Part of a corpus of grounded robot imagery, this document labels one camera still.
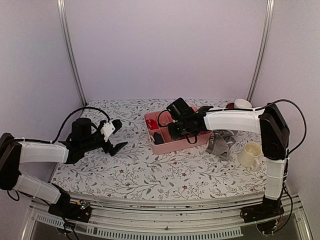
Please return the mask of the grey boxer briefs lettered band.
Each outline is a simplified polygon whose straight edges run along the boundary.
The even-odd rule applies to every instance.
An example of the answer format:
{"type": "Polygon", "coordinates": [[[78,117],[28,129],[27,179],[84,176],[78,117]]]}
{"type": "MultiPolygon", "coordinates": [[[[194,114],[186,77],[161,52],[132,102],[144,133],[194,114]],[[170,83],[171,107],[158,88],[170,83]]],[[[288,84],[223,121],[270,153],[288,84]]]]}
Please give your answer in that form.
{"type": "Polygon", "coordinates": [[[233,145],[236,143],[236,130],[214,130],[206,144],[205,151],[217,156],[221,161],[228,162],[233,145]]]}

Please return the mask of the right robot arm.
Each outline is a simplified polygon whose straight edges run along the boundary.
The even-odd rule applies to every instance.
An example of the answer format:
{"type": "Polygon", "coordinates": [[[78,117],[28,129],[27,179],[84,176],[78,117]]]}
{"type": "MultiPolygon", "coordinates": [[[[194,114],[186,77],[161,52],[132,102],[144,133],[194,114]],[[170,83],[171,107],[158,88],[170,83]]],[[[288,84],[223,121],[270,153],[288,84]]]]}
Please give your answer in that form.
{"type": "Polygon", "coordinates": [[[262,218],[269,218],[278,210],[278,200],[283,192],[286,163],[289,157],[290,130],[280,110],[274,103],[261,108],[219,108],[202,106],[193,110],[181,97],[166,107],[173,119],[167,125],[170,137],[197,137],[201,132],[232,130],[256,133],[261,136],[263,156],[267,160],[266,200],[259,206],[262,218]]]}

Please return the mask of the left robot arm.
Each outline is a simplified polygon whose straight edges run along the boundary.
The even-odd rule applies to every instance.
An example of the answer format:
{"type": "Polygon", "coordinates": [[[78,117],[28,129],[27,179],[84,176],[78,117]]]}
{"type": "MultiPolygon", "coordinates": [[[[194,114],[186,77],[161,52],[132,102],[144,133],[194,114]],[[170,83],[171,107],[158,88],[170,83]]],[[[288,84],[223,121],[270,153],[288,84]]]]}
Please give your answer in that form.
{"type": "Polygon", "coordinates": [[[112,145],[109,138],[122,127],[119,119],[102,120],[95,126],[89,118],[78,118],[71,125],[71,132],[65,141],[42,143],[39,140],[14,138],[4,133],[0,138],[0,188],[4,191],[15,190],[38,198],[50,204],[63,216],[74,213],[74,205],[69,202],[70,195],[57,186],[44,182],[37,177],[22,173],[20,165],[26,163],[75,164],[87,152],[102,149],[114,156],[126,142],[112,145]]]}

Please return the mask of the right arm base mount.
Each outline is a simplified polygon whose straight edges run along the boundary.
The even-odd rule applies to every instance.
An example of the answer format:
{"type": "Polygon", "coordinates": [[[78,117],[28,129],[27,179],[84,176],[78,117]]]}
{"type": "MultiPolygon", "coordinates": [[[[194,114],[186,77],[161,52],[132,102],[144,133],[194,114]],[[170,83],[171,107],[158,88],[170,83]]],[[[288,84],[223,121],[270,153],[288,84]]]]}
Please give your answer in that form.
{"type": "Polygon", "coordinates": [[[244,223],[262,221],[269,218],[277,218],[279,222],[284,217],[284,213],[282,195],[277,199],[271,199],[264,195],[261,203],[242,207],[239,216],[244,223]]]}

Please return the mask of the pink divided organizer box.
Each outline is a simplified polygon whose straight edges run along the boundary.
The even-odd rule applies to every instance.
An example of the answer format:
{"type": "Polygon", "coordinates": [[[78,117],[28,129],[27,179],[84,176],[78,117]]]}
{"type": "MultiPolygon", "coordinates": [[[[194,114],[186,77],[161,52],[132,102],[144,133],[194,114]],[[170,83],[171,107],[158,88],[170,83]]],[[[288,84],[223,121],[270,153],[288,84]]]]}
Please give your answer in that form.
{"type": "Polygon", "coordinates": [[[187,148],[192,148],[200,145],[204,145],[208,142],[211,132],[210,131],[200,131],[195,137],[193,135],[187,137],[181,137],[178,140],[172,140],[168,131],[167,125],[169,123],[177,122],[178,120],[172,117],[172,114],[168,111],[156,111],[147,113],[144,115],[145,125],[147,127],[147,133],[149,136],[149,142],[154,154],[161,155],[169,152],[179,151],[187,148]],[[146,124],[146,119],[153,119],[157,122],[159,129],[149,130],[146,124]],[[164,144],[154,144],[153,135],[154,133],[161,134],[164,144]]]}

